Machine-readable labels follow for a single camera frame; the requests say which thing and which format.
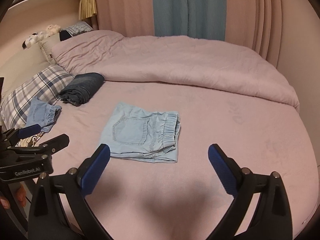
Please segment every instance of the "back pocket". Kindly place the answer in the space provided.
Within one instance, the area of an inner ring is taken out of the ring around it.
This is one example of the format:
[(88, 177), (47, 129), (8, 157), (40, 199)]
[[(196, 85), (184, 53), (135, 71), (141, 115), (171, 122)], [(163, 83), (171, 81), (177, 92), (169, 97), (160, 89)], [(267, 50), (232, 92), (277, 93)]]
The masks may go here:
[(46, 116), (46, 106), (37, 106), (33, 112), (33, 122), (43, 122)]
[(123, 117), (113, 125), (113, 140), (122, 144), (143, 145), (149, 118)]

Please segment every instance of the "blue curtain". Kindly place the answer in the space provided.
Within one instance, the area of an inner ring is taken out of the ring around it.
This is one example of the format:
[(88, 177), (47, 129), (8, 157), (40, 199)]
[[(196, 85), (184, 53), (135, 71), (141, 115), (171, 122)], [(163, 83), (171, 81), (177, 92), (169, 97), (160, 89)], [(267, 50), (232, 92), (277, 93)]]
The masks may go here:
[(156, 36), (225, 39), (227, 0), (153, 0)]
[(188, 35), (187, 0), (153, 0), (156, 36)]

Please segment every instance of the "human hand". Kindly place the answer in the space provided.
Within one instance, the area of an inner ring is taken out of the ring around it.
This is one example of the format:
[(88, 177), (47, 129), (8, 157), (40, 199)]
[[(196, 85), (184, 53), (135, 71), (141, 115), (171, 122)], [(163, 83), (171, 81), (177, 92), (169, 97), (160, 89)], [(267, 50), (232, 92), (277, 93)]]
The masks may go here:
[[(20, 206), (22, 207), (25, 207), (27, 204), (26, 194), (26, 190), (24, 189), (23, 185), (20, 184), (20, 188), (16, 192), (16, 197), (19, 201)], [(5, 197), (0, 196), (0, 202), (5, 209), (10, 208), (10, 203)]]

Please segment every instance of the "metal screw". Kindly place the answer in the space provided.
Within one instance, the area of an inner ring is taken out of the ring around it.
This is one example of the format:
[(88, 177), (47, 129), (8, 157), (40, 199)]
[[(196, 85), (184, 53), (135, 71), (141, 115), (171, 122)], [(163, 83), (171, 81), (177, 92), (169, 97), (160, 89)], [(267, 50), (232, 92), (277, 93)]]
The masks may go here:
[(272, 173), (272, 175), (277, 179), (277, 178), (280, 178), (280, 174), (278, 173), (278, 172), (276, 172), (276, 171), (274, 171), (273, 173)]
[(45, 172), (41, 172), (39, 178), (44, 179), (47, 176)]
[(242, 171), (242, 173), (245, 174), (245, 175), (248, 175), (248, 174), (250, 174), (250, 172), (251, 172), (248, 168), (242, 168), (241, 171)]
[(76, 172), (77, 172), (77, 168), (71, 168), (71, 169), (68, 171), (68, 173), (71, 174), (71, 175), (76, 174)]

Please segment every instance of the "pink curtain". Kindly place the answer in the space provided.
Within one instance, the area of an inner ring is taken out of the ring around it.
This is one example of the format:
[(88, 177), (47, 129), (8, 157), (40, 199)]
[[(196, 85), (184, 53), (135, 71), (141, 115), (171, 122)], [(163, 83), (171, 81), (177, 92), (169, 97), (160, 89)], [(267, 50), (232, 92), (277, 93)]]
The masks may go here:
[[(154, 35), (152, 0), (96, 0), (92, 27), (126, 37)], [(227, 0), (225, 41), (255, 50), (277, 66), (282, 28), (280, 0)]]
[(227, 0), (225, 41), (255, 50), (276, 67), (281, 13), (280, 0)]
[(96, 0), (96, 4), (100, 30), (126, 37), (154, 35), (152, 0)]

